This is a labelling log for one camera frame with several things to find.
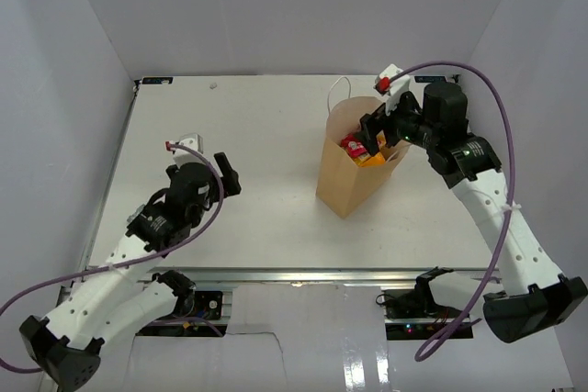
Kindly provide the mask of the pink red candy packet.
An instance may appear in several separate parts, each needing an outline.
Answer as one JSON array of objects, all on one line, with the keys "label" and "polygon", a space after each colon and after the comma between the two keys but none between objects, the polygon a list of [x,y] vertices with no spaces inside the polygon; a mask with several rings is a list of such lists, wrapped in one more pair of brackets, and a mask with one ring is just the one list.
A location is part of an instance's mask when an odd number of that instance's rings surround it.
[{"label": "pink red candy packet", "polygon": [[340,147],[357,164],[362,163],[370,157],[367,149],[355,134],[346,135],[340,142]]}]

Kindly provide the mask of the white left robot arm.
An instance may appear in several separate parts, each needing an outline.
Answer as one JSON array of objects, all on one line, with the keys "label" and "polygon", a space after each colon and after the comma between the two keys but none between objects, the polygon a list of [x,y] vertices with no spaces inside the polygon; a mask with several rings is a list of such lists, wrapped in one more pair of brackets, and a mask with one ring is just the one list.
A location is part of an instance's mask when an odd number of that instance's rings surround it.
[{"label": "white left robot arm", "polygon": [[191,280],[175,270],[156,274],[140,293],[141,279],[171,252],[189,244],[213,222],[225,198],[241,192],[239,174],[218,152],[209,162],[180,144],[169,148],[169,184],[130,217],[104,264],[56,308],[30,316],[19,332],[30,358],[63,391],[77,391],[96,373],[113,342],[165,316],[183,318],[194,307]]}]

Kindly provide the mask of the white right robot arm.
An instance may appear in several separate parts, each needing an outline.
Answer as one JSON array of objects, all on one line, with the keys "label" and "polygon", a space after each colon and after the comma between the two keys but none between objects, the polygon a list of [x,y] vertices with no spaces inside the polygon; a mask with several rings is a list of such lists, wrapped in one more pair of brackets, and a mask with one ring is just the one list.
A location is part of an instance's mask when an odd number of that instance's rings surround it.
[{"label": "white right robot arm", "polygon": [[359,120],[357,136],[369,152],[384,136],[423,148],[432,168],[469,212],[497,260],[501,283],[485,286],[471,314],[502,342],[565,321],[587,296],[580,277],[567,277],[547,256],[520,209],[508,202],[506,178],[490,143],[469,132],[468,99],[457,84],[435,82],[416,100],[406,91],[396,107],[380,105]]}]

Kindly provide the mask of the large orange gummy bag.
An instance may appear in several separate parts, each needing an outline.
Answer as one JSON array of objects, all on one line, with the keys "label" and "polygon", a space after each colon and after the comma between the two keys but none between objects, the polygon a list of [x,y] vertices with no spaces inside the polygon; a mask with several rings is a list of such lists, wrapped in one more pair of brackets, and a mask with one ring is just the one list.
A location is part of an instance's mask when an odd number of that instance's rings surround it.
[{"label": "large orange gummy bag", "polygon": [[370,155],[367,152],[362,153],[354,159],[354,163],[359,167],[380,166],[385,164],[386,161],[387,159],[381,152],[376,155]]}]

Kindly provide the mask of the small yellow snack packet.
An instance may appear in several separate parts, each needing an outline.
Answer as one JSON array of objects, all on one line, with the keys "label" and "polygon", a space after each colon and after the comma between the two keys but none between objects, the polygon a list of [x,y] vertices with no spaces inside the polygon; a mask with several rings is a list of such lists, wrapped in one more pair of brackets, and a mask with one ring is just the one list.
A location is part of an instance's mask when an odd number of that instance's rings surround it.
[{"label": "small yellow snack packet", "polygon": [[387,145],[386,137],[383,131],[377,135],[377,144],[379,150],[384,149]]}]

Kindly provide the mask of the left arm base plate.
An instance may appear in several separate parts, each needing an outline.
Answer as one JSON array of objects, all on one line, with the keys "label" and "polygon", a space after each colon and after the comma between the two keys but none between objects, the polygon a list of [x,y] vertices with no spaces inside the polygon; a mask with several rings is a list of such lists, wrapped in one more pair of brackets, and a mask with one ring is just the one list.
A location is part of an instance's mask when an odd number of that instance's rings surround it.
[{"label": "left arm base plate", "polygon": [[223,337],[226,324],[222,324],[223,293],[196,291],[178,311],[150,323],[137,332],[144,337]]}]

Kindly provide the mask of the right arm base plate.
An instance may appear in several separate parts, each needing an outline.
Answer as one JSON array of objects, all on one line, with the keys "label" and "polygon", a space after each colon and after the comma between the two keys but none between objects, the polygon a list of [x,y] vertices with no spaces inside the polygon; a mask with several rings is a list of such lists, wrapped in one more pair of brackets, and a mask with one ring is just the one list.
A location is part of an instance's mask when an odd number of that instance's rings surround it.
[{"label": "right arm base plate", "polygon": [[384,310],[388,342],[426,341],[446,328],[460,311],[433,306],[427,309],[417,295],[408,289],[382,291],[375,299]]}]

